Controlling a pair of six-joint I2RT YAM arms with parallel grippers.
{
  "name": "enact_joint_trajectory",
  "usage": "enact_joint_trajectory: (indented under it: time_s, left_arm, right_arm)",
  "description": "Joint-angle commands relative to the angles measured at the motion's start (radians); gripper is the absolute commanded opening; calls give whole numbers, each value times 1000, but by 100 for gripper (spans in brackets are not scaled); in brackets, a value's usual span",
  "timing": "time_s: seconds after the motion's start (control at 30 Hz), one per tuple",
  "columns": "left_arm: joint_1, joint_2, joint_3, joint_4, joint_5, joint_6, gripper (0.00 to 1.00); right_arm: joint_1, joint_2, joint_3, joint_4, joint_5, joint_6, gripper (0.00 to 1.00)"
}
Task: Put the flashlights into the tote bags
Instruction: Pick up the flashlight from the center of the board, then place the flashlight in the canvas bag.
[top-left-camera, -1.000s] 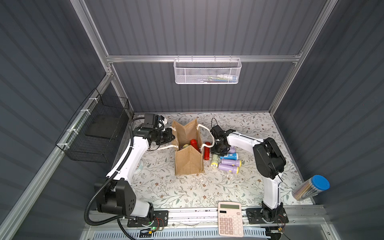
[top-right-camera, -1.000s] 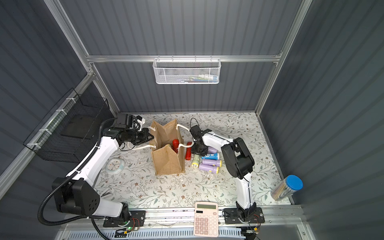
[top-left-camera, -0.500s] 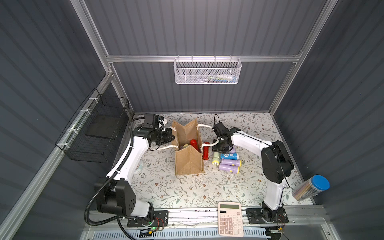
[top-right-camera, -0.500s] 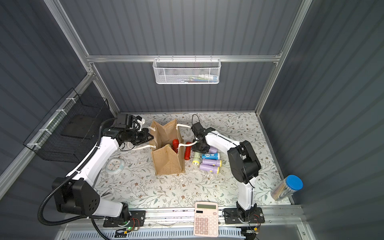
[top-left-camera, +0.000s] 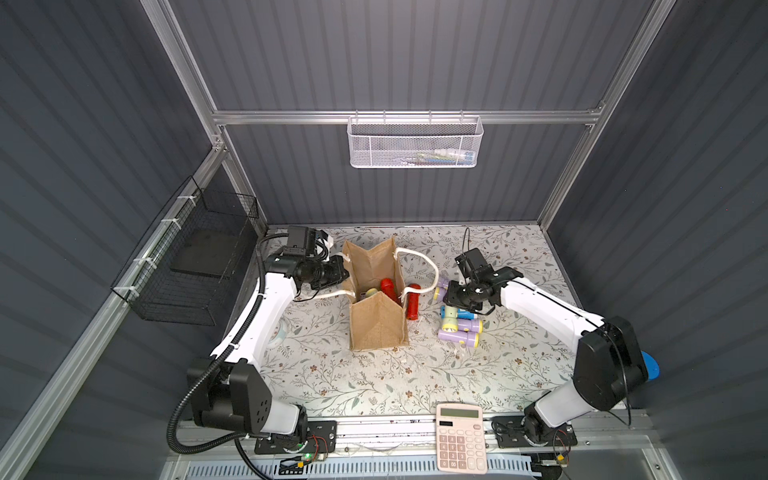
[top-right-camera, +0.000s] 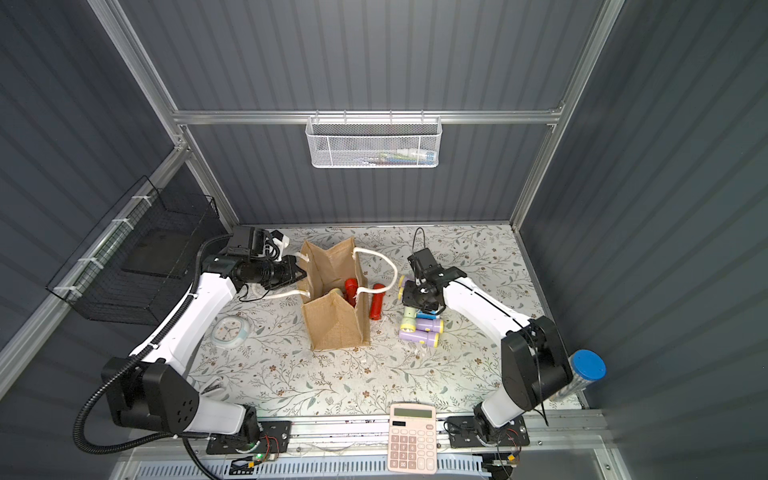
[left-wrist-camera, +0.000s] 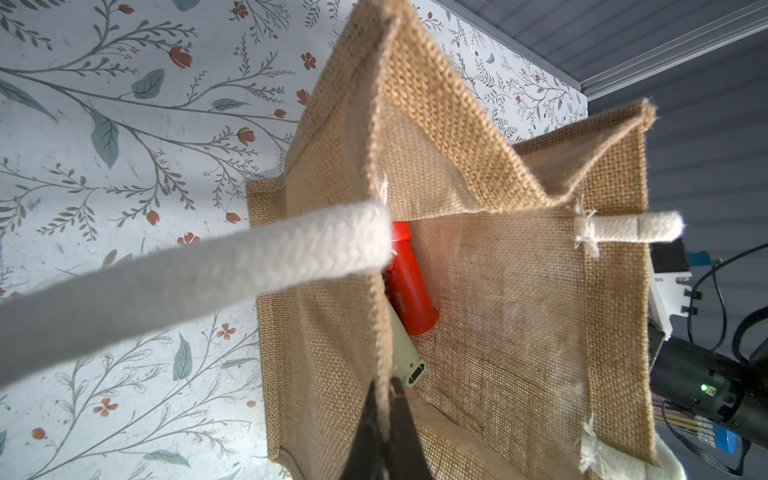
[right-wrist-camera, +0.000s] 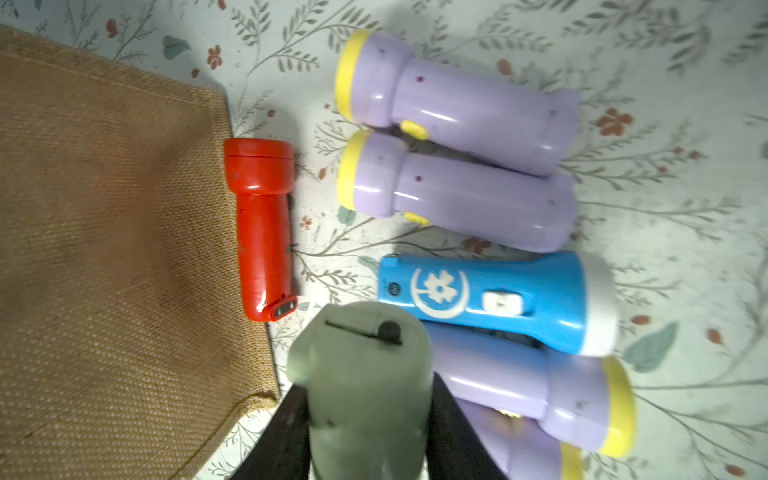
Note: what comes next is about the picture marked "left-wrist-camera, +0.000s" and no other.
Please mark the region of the green flashlight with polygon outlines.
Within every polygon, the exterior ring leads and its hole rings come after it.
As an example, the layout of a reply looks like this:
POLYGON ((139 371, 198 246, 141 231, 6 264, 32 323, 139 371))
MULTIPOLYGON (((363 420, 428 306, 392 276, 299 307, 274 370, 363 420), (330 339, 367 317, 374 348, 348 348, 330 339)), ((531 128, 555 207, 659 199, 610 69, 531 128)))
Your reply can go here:
POLYGON ((393 372, 406 387, 414 387, 427 370, 410 336, 391 304, 387 305, 393 342, 393 372))

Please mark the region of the brown jute tote bag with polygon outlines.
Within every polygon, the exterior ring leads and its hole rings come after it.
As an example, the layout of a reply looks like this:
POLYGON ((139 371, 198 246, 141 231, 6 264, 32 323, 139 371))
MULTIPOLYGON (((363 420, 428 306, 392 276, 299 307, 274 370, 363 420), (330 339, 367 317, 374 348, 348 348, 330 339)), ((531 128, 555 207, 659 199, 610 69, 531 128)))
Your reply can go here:
POLYGON ((641 100, 432 1, 1 5, 1 475, 336 479, 393 370, 383 271, 287 218, 383 200, 435 326, 436 479, 680 479, 654 430, 641 100))

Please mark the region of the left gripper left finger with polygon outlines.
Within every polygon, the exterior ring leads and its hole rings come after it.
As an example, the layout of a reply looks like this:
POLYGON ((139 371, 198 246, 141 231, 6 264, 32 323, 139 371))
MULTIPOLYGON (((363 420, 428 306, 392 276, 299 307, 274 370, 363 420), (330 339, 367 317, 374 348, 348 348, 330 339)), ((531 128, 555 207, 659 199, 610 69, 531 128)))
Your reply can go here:
POLYGON ((375 383, 371 382, 340 480, 384 478, 383 440, 379 430, 375 383))

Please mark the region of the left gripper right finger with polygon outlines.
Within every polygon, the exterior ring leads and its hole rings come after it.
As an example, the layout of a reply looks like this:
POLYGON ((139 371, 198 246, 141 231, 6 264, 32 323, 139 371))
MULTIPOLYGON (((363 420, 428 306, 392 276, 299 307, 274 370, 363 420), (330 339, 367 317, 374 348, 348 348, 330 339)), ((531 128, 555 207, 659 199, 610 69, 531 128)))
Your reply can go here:
POLYGON ((432 479, 405 388, 397 377, 390 381, 390 400, 390 430, 384 446, 388 477, 395 480, 432 479))

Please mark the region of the red flashlight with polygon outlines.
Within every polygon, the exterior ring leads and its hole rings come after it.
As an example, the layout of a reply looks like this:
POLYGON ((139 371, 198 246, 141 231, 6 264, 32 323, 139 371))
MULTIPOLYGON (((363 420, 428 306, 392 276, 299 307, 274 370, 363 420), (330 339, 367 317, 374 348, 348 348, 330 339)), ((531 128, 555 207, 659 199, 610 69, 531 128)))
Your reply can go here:
POLYGON ((413 253, 407 222, 392 223, 393 256, 384 269, 386 294, 406 332, 419 336, 433 329, 439 318, 413 253))

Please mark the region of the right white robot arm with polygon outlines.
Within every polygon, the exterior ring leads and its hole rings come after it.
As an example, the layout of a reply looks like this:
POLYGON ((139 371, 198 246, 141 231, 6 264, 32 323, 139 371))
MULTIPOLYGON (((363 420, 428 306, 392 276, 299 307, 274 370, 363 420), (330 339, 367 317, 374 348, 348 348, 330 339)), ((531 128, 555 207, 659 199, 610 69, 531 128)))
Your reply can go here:
POLYGON ((741 322, 732 339, 733 358, 677 337, 662 341, 651 367, 651 391, 766 448, 767 344, 750 357, 740 350, 746 333, 766 320, 763 307, 741 322))

